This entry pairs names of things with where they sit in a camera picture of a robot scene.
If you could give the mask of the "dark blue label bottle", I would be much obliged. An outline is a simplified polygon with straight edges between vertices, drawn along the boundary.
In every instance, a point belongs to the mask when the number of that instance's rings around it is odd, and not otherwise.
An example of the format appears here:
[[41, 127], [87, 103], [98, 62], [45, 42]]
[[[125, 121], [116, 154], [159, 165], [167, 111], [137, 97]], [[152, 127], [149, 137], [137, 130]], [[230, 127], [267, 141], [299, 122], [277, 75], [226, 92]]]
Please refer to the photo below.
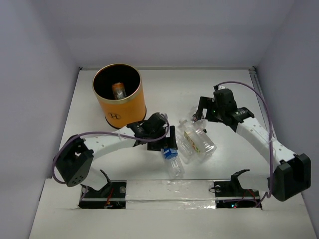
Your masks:
[[206, 130], [206, 120], [204, 118], [201, 118], [201, 119], [196, 119], [195, 118], [195, 113], [197, 112], [197, 106], [193, 106], [191, 109], [190, 109], [190, 112], [189, 112], [189, 119], [190, 119], [190, 122], [198, 129], [201, 129], [202, 131], [204, 131], [205, 133], [207, 133], [207, 130]]

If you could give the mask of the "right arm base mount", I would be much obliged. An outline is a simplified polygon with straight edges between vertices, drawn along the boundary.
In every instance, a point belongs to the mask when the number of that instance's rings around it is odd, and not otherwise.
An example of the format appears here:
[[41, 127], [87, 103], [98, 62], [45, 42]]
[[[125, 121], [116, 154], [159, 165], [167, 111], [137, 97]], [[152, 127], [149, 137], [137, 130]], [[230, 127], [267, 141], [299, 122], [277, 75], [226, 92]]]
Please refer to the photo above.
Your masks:
[[212, 187], [208, 190], [216, 197], [215, 203], [217, 209], [237, 209], [254, 208], [258, 205], [261, 208], [259, 191], [252, 189], [243, 189], [238, 177], [248, 172], [249, 169], [243, 169], [235, 172], [230, 179], [225, 181], [214, 181]]

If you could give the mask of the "blue label water bottle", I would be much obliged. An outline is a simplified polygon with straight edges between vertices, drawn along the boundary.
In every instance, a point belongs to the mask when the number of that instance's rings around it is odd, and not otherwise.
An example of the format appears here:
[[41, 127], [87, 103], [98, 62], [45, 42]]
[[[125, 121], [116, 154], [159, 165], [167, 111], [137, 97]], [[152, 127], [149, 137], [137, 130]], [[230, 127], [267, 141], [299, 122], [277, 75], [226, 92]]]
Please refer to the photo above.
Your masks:
[[172, 148], [164, 148], [161, 150], [161, 153], [170, 178], [182, 179], [184, 176], [184, 168], [178, 151]]

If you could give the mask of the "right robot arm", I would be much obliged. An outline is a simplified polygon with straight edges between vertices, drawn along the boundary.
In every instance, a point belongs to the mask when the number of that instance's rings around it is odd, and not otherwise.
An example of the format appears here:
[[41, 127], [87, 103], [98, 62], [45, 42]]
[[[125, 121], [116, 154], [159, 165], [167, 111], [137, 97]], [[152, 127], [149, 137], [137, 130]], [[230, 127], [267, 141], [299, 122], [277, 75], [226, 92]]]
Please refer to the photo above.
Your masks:
[[268, 192], [283, 202], [311, 186], [311, 160], [283, 146], [269, 133], [246, 107], [239, 108], [233, 92], [216, 87], [213, 97], [200, 97], [194, 120], [220, 122], [243, 137], [270, 166], [268, 176], [244, 176], [242, 169], [231, 176], [229, 189], [241, 195], [247, 189]]

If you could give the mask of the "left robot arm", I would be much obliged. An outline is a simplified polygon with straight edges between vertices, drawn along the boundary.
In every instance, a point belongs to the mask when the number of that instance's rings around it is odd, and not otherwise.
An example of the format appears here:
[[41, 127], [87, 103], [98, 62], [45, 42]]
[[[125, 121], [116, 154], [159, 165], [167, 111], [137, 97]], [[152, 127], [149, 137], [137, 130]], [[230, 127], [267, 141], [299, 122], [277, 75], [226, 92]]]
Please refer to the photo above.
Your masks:
[[53, 158], [52, 178], [59, 184], [74, 187], [86, 180], [94, 160], [144, 144], [149, 151], [178, 149], [175, 127], [169, 124], [166, 114], [154, 113], [147, 120], [116, 131], [89, 131], [71, 136]]

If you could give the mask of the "orange plastic bottle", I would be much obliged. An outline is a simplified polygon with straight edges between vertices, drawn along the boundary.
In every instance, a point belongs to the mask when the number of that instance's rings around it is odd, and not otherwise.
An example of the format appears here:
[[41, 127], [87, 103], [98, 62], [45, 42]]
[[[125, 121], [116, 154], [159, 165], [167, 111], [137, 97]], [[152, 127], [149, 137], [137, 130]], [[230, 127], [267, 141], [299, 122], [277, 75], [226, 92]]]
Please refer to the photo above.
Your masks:
[[121, 100], [127, 97], [125, 86], [121, 82], [112, 85], [113, 96], [115, 100]]

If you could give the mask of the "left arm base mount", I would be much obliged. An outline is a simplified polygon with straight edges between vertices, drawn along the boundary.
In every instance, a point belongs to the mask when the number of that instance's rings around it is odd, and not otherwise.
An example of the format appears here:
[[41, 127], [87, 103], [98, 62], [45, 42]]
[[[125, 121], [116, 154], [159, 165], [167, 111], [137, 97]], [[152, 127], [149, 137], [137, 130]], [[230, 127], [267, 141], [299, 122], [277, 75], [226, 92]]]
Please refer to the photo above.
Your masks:
[[107, 183], [99, 190], [81, 184], [82, 194], [78, 207], [81, 209], [125, 209], [126, 181], [112, 181], [105, 171], [100, 170]]

